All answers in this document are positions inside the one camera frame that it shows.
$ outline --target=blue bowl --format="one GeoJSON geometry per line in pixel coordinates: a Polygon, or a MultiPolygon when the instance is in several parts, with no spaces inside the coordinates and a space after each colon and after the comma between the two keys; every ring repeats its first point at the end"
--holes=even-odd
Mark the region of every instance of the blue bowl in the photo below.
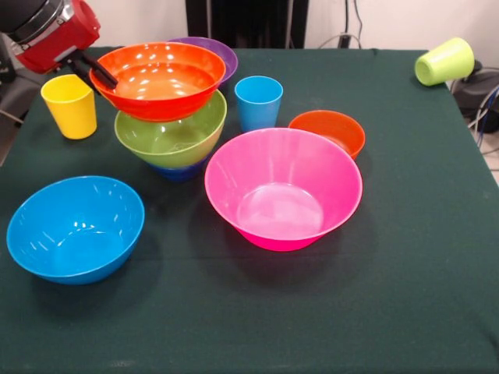
{"type": "Polygon", "coordinates": [[[113,178],[64,179],[14,213],[7,246],[25,270],[60,284],[89,284],[116,271],[143,228],[142,200],[113,178]]]}
{"type": "Polygon", "coordinates": [[[194,178],[203,170],[208,157],[209,155],[198,163],[192,164],[190,166],[185,166],[184,168],[162,168],[153,164],[149,164],[149,166],[151,166],[155,171],[167,178],[169,181],[184,182],[194,178]]]}

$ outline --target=plastic bowl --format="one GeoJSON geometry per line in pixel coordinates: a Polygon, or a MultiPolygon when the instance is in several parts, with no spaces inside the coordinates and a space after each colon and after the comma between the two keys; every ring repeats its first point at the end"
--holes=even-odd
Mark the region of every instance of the plastic bowl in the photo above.
{"type": "Polygon", "coordinates": [[[211,158],[205,188],[215,210],[264,249],[301,249],[355,212],[356,163],[329,140],[295,129],[247,132],[211,158]]]}
{"type": "Polygon", "coordinates": [[[90,71],[99,92],[119,110],[149,122],[190,116],[210,100],[225,74],[217,54],[184,43],[132,45],[98,61],[118,80],[111,90],[90,71]]]}
{"type": "Polygon", "coordinates": [[[148,164],[184,168],[203,160],[215,147],[227,115],[220,91],[194,115],[173,122],[144,122],[119,112],[118,140],[148,164]]]}
{"type": "Polygon", "coordinates": [[[307,111],[296,116],[289,128],[322,135],[346,150],[354,160],[366,143],[362,126],[352,117],[337,111],[307,111]]]}
{"type": "Polygon", "coordinates": [[[142,231],[142,200],[113,178],[64,179],[14,213],[7,246],[25,270],[61,284],[89,284],[116,271],[142,231]]]}
{"type": "Polygon", "coordinates": [[[161,168],[159,166],[154,166],[152,164],[149,164],[155,171],[159,173],[159,175],[162,175],[166,179],[172,182],[185,182],[188,181],[192,178],[194,178],[196,175],[198,175],[204,168],[204,165],[206,164],[208,157],[205,157],[203,160],[200,162],[190,165],[190,166],[185,166],[184,168],[161,168]]]}
{"type": "Polygon", "coordinates": [[[179,37],[176,39],[171,39],[170,41],[197,45],[198,47],[209,49],[210,51],[220,56],[221,59],[225,62],[225,75],[220,84],[227,82],[237,70],[237,55],[231,48],[220,41],[216,41],[215,39],[210,39],[207,37],[179,37]]]}

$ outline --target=blue cup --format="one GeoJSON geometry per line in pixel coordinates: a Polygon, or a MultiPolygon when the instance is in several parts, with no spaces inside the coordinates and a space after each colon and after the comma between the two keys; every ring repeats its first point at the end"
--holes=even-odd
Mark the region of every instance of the blue cup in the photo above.
{"type": "Polygon", "coordinates": [[[157,171],[163,177],[167,178],[169,181],[185,182],[189,179],[194,178],[203,170],[207,159],[208,156],[206,156],[203,160],[195,164],[185,166],[184,168],[162,168],[153,164],[149,164],[149,166],[151,166],[155,171],[157,171]]]}
{"type": "Polygon", "coordinates": [[[275,127],[282,85],[268,76],[248,76],[234,87],[243,132],[275,127]]]}

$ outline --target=dark green cloth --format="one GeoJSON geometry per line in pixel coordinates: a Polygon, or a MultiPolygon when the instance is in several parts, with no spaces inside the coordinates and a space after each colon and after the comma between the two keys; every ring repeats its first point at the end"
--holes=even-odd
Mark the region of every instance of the dark green cloth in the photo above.
{"type": "MultiPolygon", "coordinates": [[[[94,49],[97,55],[105,49],[94,49]]],[[[310,247],[252,246],[212,209],[203,177],[174,184],[98,130],[70,141],[39,97],[0,169],[0,233],[45,185],[75,175],[130,184],[146,224],[107,280],[65,287],[0,246],[0,372],[499,371],[499,194],[444,85],[421,86],[421,51],[238,50],[220,143],[240,133],[233,87],[284,87],[278,125],[333,109],[366,131],[359,209],[310,247]]]]}

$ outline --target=orange bowl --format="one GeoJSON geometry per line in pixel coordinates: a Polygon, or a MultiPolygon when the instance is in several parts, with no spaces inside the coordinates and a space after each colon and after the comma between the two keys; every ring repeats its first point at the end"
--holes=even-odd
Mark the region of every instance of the orange bowl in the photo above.
{"type": "Polygon", "coordinates": [[[225,74],[225,63],[214,52],[183,43],[130,45],[98,61],[118,80],[112,90],[90,71],[102,96],[149,122],[189,117],[211,99],[225,74]]]}
{"type": "Polygon", "coordinates": [[[288,127],[322,135],[346,150],[354,160],[366,142],[362,126],[337,111],[307,111],[297,115],[288,127]]]}

